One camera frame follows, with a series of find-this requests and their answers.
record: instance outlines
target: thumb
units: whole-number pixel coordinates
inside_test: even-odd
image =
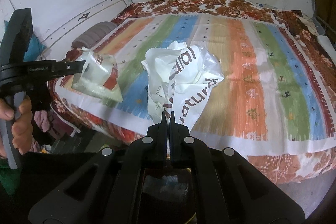
[[[0,99],[0,119],[10,121],[14,118],[14,110],[10,108],[5,100]]]

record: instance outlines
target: silver screw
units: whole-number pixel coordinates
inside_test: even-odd
[[[152,141],[153,141],[152,137],[146,136],[146,137],[142,138],[143,143],[151,143]]]
[[[185,137],[184,138],[184,142],[185,143],[193,143],[195,141],[195,139],[193,137]]]
[[[224,149],[224,154],[225,154],[226,156],[233,156],[234,153],[235,153],[235,151],[234,151],[232,148],[225,148],[225,149]]]
[[[110,156],[112,154],[113,150],[109,147],[107,148],[104,148],[101,153],[104,155],[104,156]]]

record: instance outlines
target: green cloth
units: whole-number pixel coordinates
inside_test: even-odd
[[[0,159],[0,183],[12,196],[20,184],[21,169],[11,170],[7,160]]]

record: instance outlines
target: crumpled plastic bag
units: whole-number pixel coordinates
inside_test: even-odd
[[[118,67],[113,55],[99,55],[83,47],[77,61],[85,60],[82,73],[74,75],[72,88],[104,101],[122,102],[117,82]]]
[[[161,122],[162,111],[169,122],[193,128],[208,102],[211,90],[224,75],[214,55],[204,47],[172,42],[168,48],[151,48],[142,65],[148,72],[148,113]]]

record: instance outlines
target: bed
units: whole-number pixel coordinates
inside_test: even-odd
[[[144,136],[152,121],[140,61],[147,49],[176,40],[207,47],[226,77],[192,136],[216,149],[231,145],[276,184],[335,168],[336,68],[300,11],[244,0],[153,0],[112,22],[118,27],[91,49],[115,56],[123,102],[104,104],[72,90],[72,76],[56,79],[48,86],[62,119],[125,144]],[[81,54],[74,48],[66,59]]]

